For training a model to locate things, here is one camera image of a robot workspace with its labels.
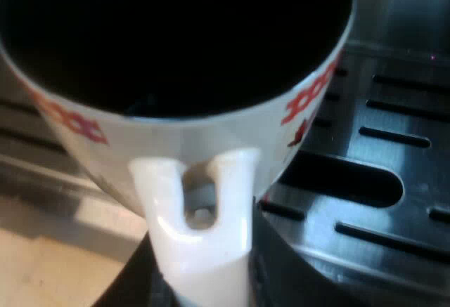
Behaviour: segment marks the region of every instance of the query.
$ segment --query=coffee machine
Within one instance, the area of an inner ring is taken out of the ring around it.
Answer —
[[[450,305],[449,4],[357,0],[350,39],[307,140],[255,205],[249,276],[256,306],[338,299]],[[108,231],[105,195],[2,70],[0,177],[8,198],[74,218],[83,203],[100,203],[97,221]],[[129,220],[131,229],[143,228]],[[0,227],[18,233],[7,221]],[[109,247],[91,250],[117,253],[121,244],[108,240]],[[144,238],[97,306],[174,303],[148,248]],[[279,265],[286,259],[289,266]]]

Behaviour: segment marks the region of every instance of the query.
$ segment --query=dark coffee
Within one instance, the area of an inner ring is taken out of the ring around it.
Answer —
[[[44,88],[124,115],[196,117],[291,89],[351,0],[0,0],[1,40]]]

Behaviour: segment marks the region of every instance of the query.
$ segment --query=mug handle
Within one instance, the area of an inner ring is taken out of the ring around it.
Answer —
[[[181,305],[248,305],[253,183],[259,156],[257,148],[241,148],[205,162],[202,176],[215,184],[216,218],[202,230],[189,227],[184,216],[182,179],[189,175],[185,164],[159,157],[129,163],[158,267]]]

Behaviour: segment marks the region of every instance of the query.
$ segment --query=mug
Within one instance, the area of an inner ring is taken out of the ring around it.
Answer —
[[[38,85],[3,46],[1,54],[92,180],[146,217],[158,267],[181,305],[246,306],[253,197],[261,199],[298,151],[353,19],[354,6],[328,57],[289,91],[191,119],[125,117],[82,105]],[[214,185],[212,202],[200,205],[209,211],[188,212],[188,191],[204,184]]]

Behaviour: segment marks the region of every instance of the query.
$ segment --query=red pattern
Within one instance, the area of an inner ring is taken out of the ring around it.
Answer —
[[[105,134],[95,120],[85,119],[81,114],[66,110],[62,105],[46,99],[44,95],[34,89],[27,87],[27,90],[41,111],[45,112],[53,121],[63,124],[72,132],[83,135],[93,142],[108,144]]]
[[[304,119],[302,124],[300,125],[299,129],[295,132],[295,137],[292,142],[289,142],[288,147],[293,147],[294,145],[297,145],[298,143],[302,142],[304,133],[307,132],[308,128],[311,126],[314,118],[316,117],[316,113],[319,107],[317,106],[316,109],[312,112],[311,116],[307,119]]]
[[[286,124],[294,119],[294,117],[297,116],[299,112],[305,110],[306,107],[308,107],[308,105],[313,101],[313,99],[315,99],[320,94],[322,89],[331,80],[333,71],[335,70],[338,63],[338,59],[339,56],[337,56],[337,58],[328,65],[326,71],[322,75],[317,77],[317,79],[314,80],[314,83],[311,86],[300,91],[297,96],[286,105],[286,109],[290,112],[288,116],[283,118],[283,120],[281,121],[281,125]]]

